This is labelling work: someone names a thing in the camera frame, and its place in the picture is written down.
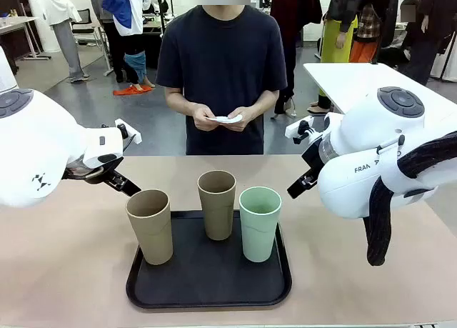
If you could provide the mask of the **brown tall cup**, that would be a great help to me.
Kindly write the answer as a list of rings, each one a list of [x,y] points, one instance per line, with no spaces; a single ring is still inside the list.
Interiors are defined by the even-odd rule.
[[[214,241],[228,239],[233,225],[235,177],[223,170],[208,171],[199,177],[197,187],[206,236]]]
[[[167,193],[159,189],[140,191],[127,201],[126,213],[144,259],[152,265],[170,260],[174,249]]]

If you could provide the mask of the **table with white legs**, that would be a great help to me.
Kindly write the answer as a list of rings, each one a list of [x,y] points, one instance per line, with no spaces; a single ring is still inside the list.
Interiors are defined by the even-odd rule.
[[[146,23],[144,24],[142,39],[145,45],[146,65],[147,67],[155,69],[157,67],[159,49],[163,36],[163,26],[159,22],[159,18],[157,16],[145,15],[144,19],[146,20]],[[101,50],[103,51],[104,61],[106,64],[106,71],[104,72],[104,76],[108,76],[114,71],[111,63],[109,43],[106,38],[106,34],[101,26],[96,27],[96,33],[100,38],[102,45]]]

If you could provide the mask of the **pale green tall cup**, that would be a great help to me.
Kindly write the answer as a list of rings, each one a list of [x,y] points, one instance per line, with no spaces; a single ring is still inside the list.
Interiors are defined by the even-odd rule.
[[[271,256],[281,196],[268,187],[251,187],[240,194],[239,206],[243,255],[252,262],[264,262]]]

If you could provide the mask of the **mannequin with blue white jacket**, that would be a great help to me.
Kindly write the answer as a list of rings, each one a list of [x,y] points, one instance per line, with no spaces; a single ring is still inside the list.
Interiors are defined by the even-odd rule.
[[[102,8],[113,16],[116,30],[121,36],[124,61],[131,74],[130,85],[155,87],[146,72],[146,52],[143,42],[143,12],[150,8],[152,0],[103,0]]]

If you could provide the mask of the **orange cloth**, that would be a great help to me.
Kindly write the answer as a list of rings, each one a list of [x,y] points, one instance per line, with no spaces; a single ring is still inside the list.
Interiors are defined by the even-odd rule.
[[[130,86],[126,89],[113,91],[114,96],[129,96],[135,94],[145,94],[152,91],[153,89],[150,86],[142,86],[140,89],[137,89],[135,86]]]

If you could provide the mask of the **grey desk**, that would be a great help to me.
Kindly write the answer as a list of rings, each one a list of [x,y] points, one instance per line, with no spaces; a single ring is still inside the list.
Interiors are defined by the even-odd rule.
[[[50,56],[43,55],[36,40],[31,38],[33,31],[30,23],[36,21],[35,16],[8,16],[0,18],[0,36],[6,35],[13,31],[23,30],[29,46],[29,53],[22,57],[23,60],[41,61],[51,60]]]

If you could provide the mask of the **white perforated air purifier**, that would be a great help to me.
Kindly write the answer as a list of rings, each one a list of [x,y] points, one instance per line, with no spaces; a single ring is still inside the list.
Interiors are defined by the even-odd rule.
[[[4,50],[0,46],[0,94],[18,87]]]

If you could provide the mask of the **person's right hand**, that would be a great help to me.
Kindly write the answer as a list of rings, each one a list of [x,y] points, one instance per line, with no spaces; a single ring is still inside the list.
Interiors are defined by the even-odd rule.
[[[192,117],[195,127],[201,131],[212,131],[219,126],[217,121],[213,121],[215,116],[206,105],[194,103]]]

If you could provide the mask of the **person's left forearm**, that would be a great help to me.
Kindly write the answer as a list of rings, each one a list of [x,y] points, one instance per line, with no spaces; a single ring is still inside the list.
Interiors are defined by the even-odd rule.
[[[276,101],[279,97],[279,91],[269,91],[265,90],[257,101],[252,105],[255,106],[257,109],[257,118],[265,114],[269,109],[275,106]]]

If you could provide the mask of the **black office chair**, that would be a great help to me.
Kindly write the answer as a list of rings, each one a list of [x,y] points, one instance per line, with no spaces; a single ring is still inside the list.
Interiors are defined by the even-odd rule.
[[[71,22],[71,31],[79,45],[97,46],[101,49],[101,38],[97,26],[92,21],[90,9],[78,10],[80,21]]]

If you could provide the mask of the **black plastic tray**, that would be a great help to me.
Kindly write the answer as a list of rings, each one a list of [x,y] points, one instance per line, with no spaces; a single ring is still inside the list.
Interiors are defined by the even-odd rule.
[[[201,210],[171,213],[174,254],[154,266],[141,250],[134,257],[126,295],[142,309],[267,307],[282,302],[291,291],[292,277],[281,230],[271,256],[262,263],[242,252],[241,221],[234,212],[231,236],[221,242],[204,231]]]

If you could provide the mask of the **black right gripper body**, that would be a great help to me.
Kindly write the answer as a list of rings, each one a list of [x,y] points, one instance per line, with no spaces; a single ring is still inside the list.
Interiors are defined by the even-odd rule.
[[[309,166],[309,170],[303,175],[305,180],[317,180],[318,175],[325,164],[319,154],[320,145],[321,141],[314,141],[301,156]]]

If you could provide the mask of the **person in navy t-shirt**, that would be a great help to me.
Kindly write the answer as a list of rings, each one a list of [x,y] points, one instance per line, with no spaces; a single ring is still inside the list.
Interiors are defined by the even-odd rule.
[[[286,88],[286,66],[276,20],[252,7],[250,0],[190,0],[193,8],[167,25],[156,81],[182,89],[191,102],[206,105],[217,116],[253,105],[265,91]],[[219,123],[201,131],[186,119],[189,155],[263,153],[263,116],[242,132]]]

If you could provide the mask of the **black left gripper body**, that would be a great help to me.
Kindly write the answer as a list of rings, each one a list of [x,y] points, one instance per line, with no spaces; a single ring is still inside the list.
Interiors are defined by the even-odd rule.
[[[124,185],[124,176],[117,172],[117,164],[104,165],[96,172],[92,172],[85,178],[88,184],[104,183],[110,187],[122,187]]]

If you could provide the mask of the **person's left hand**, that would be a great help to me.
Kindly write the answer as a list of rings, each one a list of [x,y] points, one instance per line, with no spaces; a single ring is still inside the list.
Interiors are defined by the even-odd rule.
[[[229,114],[228,118],[234,119],[238,115],[241,115],[241,120],[234,123],[223,123],[223,126],[231,131],[242,132],[247,127],[247,125],[258,116],[257,112],[258,111],[255,106],[241,106],[236,108]]]

